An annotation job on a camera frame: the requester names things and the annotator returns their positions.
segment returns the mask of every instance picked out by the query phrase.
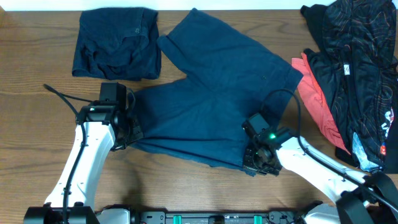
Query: pink fabric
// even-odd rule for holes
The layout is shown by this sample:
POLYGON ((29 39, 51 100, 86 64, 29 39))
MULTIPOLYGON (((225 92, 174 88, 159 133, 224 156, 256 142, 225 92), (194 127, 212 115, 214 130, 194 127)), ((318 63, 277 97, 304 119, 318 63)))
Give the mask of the pink fabric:
POLYGON ((326 98, 317 80, 313 76, 307 56, 302 53, 302 58, 292 58, 292 66, 303 74, 301 82, 298 84, 298 92, 304 101, 305 107, 310 112, 311 117, 318 125, 321 133, 335 146, 344 149, 348 154, 351 153, 345 148, 344 142, 333 119, 326 98))

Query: white wall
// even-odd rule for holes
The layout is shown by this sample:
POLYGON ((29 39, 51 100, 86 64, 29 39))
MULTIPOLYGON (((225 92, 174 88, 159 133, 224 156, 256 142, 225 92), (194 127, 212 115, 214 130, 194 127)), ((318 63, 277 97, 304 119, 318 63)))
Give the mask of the white wall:
POLYGON ((300 9, 334 0, 0 0, 6 11, 74 11, 99 7, 148 7, 155 10, 300 9))

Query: white label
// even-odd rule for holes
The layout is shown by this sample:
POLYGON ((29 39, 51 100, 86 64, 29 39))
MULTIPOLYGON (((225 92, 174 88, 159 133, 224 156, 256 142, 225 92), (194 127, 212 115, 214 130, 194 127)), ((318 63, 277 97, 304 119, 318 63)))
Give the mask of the white label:
POLYGON ((349 75, 349 64, 344 64, 344 75, 349 75))

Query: folded navy blue cloth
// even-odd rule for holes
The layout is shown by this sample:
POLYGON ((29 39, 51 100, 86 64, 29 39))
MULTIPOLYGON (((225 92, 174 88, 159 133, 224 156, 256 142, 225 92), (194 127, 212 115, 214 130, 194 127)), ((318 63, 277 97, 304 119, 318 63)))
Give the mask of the folded navy blue cloth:
MULTIPOLYGON (((136 92, 144 139, 133 147, 242 170, 248 137, 241 125, 272 90, 294 91, 302 74, 260 43, 193 9, 157 41, 186 79, 136 92)), ((265 103, 277 125, 290 100, 265 103)))
POLYGON ((140 7, 82 12, 72 75, 132 81, 158 78, 156 18, 156 11, 140 7))

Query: table surface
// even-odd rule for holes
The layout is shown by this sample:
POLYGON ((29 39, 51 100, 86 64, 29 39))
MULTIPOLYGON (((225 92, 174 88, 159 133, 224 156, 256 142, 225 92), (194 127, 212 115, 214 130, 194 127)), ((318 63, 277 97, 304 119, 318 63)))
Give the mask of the table surface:
MULTIPOLYGON (((0 223, 22 223, 29 206, 41 206, 62 173, 75 136, 74 115, 43 89, 48 83, 66 94, 98 99, 100 83, 71 75, 81 12, 7 12, 0 28, 0 223)), ((159 12, 159 31, 169 33, 187 11, 159 12)), ((209 11, 290 62, 303 49, 318 50, 299 11, 209 11)), ((157 80, 120 81, 140 90, 184 78, 162 55, 157 80)), ((82 102, 73 102, 79 108, 82 102)), ((305 107, 302 134, 333 156, 305 107)), ((283 123, 295 126, 291 101, 283 123)), ((398 184, 398 175, 390 175, 398 184)), ((95 209, 128 203, 138 209, 168 211, 266 211, 303 208, 330 201, 305 179, 282 170, 280 176, 250 177, 238 170, 211 168, 137 149, 111 152, 96 193, 95 209)))

